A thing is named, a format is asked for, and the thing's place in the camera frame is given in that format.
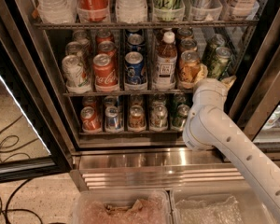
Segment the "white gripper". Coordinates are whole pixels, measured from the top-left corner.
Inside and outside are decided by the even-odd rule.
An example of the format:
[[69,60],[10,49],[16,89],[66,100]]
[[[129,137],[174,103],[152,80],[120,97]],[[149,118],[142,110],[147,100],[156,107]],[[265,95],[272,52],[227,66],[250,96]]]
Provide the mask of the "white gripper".
[[194,78],[194,83],[198,83],[193,89],[192,108],[198,112],[206,105],[213,105],[223,110],[228,91],[234,84],[236,76],[225,77],[220,82],[214,78],[207,78],[206,65],[200,63],[199,67],[199,72]]

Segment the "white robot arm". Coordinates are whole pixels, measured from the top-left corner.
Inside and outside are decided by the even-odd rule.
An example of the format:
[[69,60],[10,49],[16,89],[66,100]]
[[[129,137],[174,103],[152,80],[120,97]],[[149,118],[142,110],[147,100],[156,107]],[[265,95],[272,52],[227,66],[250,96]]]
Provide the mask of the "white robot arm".
[[280,168],[224,112],[229,89],[225,83],[209,77],[194,85],[183,141],[194,151],[216,147],[280,224]]

